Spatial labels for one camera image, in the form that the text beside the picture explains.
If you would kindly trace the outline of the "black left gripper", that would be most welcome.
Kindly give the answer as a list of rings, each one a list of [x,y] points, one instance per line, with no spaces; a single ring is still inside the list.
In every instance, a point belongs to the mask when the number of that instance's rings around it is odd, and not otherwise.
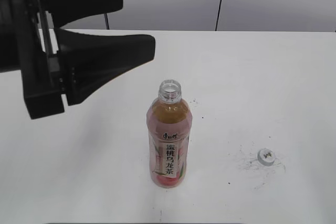
[[[31,119],[64,113],[116,77],[154,59],[150,35],[99,36],[58,28],[53,50],[46,13],[55,27],[116,12],[123,0],[15,0],[15,37],[23,99]]]

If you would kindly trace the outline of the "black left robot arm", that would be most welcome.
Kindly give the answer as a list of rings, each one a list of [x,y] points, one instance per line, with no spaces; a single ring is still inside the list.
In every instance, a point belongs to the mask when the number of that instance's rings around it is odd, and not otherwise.
[[[1,72],[20,71],[29,116],[64,113],[155,55],[150,35],[99,36],[64,25],[123,8],[123,0],[1,0]]]

